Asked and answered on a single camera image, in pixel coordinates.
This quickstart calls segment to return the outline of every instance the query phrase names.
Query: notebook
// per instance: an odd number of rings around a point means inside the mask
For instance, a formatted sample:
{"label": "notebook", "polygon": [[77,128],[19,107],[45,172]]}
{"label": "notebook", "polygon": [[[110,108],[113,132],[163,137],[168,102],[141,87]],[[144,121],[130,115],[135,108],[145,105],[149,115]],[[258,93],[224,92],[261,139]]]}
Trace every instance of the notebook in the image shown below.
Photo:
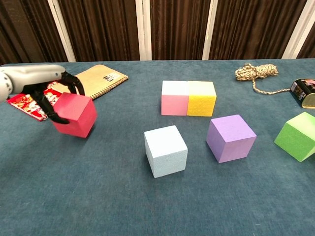
{"label": "notebook", "polygon": [[[96,99],[116,86],[128,80],[128,76],[105,65],[95,65],[76,75],[81,81],[85,96]],[[56,83],[53,89],[58,92],[69,92],[67,86]]]}

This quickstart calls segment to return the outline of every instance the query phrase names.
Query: sticker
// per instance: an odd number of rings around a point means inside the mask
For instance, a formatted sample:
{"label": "sticker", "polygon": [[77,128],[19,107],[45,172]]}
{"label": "sticker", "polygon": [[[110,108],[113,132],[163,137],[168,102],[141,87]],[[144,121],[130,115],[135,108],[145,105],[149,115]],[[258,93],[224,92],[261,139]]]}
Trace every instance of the sticker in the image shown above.
{"label": "sticker", "polygon": [[120,77],[120,74],[117,74],[115,72],[110,73],[109,75],[103,77],[103,79],[106,79],[107,81],[113,81],[114,79]]}
{"label": "sticker", "polygon": [[291,91],[292,91],[292,92],[294,92],[294,89],[295,89],[296,86],[297,86],[297,83],[294,82],[294,83],[292,84],[292,86],[291,86]]}

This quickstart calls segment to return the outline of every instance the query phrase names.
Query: red packet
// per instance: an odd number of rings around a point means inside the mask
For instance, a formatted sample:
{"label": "red packet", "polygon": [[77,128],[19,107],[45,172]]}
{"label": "red packet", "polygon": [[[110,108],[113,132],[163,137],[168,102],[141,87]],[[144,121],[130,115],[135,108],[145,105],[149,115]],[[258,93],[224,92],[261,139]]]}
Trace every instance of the red packet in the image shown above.
{"label": "red packet", "polygon": [[[61,96],[60,92],[53,90],[51,87],[56,82],[53,82],[48,85],[47,89],[44,91],[47,99],[52,105],[54,105],[59,97]],[[18,94],[7,100],[8,104],[16,107],[22,112],[25,112],[29,116],[35,118],[38,121],[46,120],[47,115],[43,110],[38,106],[38,104],[31,98],[29,94]]]}

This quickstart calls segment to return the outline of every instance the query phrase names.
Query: purple cube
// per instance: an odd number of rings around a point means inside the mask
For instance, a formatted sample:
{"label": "purple cube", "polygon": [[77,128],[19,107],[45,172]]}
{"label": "purple cube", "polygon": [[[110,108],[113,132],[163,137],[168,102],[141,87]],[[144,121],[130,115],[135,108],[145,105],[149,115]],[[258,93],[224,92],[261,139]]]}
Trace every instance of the purple cube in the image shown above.
{"label": "purple cube", "polygon": [[219,163],[247,157],[256,139],[240,115],[211,119],[207,144]]}

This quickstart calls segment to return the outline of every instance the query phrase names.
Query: green cube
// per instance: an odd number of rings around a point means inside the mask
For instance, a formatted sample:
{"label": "green cube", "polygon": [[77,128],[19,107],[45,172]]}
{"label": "green cube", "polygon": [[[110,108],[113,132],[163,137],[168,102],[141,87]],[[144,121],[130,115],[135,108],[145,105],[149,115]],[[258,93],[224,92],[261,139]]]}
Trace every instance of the green cube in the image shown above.
{"label": "green cube", "polygon": [[299,162],[315,153],[315,117],[303,112],[288,120],[275,144],[297,159]]}

